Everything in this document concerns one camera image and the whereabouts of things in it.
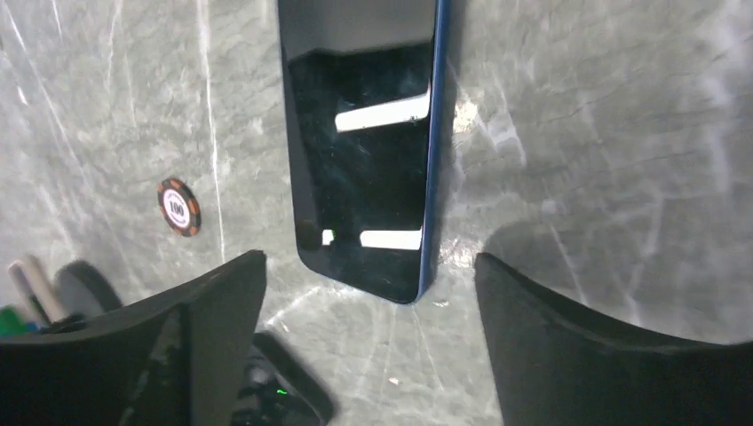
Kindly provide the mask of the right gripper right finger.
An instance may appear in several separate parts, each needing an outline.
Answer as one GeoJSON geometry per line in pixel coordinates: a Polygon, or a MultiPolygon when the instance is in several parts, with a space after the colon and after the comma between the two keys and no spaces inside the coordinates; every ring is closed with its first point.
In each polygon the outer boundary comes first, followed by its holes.
{"type": "Polygon", "coordinates": [[[751,424],[751,343],[705,343],[631,325],[488,253],[474,266],[505,424],[751,424]]]}

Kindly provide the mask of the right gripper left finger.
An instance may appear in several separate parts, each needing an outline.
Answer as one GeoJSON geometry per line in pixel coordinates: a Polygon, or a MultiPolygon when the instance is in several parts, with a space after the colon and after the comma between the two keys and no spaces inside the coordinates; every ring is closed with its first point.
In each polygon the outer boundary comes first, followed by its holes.
{"type": "Polygon", "coordinates": [[[229,424],[265,290],[251,250],[63,332],[3,338],[2,424],[229,424]]]}

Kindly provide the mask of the black phone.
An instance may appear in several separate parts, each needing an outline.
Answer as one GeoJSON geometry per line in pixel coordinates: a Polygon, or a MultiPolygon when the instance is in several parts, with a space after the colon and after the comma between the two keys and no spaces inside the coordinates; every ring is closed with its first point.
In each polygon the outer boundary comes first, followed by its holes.
{"type": "Polygon", "coordinates": [[[273,334],[258,332],[243,369],[233,425],[327,425],[336,407],[321,383],[273,334]]]}

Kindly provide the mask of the blue smartphone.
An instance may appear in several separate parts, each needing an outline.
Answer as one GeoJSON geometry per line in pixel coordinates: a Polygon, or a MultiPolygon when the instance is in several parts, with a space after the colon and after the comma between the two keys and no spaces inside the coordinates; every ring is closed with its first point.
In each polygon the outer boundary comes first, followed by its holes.
{"type": "Polygon", "coordinates": [[[431,281],[447,1],[280,1],[297,253],[396,304],[431,281]]]}

